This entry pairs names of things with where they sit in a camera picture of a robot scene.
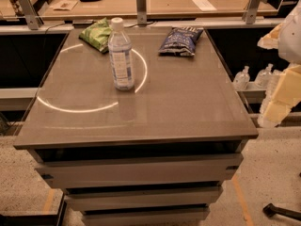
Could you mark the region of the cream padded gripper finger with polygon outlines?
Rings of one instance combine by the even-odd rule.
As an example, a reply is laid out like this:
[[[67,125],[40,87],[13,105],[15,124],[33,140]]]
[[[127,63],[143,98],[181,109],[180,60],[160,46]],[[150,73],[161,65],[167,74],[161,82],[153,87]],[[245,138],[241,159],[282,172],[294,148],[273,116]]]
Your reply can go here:
[[[257,122],[260,127],[276,127],[301,102],[301,65],[290,65],[283,72],[276,71],[268,84],[261,103]]]
[[[268,34],[260,38],[257,45],[263,49],[277,49],[278,48],[278,36],[282,24],[277,25]]]

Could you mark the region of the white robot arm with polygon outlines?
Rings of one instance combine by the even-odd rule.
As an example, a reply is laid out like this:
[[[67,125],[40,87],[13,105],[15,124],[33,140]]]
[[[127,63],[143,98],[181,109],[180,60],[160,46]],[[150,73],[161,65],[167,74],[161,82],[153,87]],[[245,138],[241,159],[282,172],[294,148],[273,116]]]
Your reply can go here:
[[[272,75],[261,103],[258,124],[276,127],[301,102],[301,9],[295,7],[284,21],[261,37],[258,45],[277,49],[278,56],[289,62],[282,72]]]

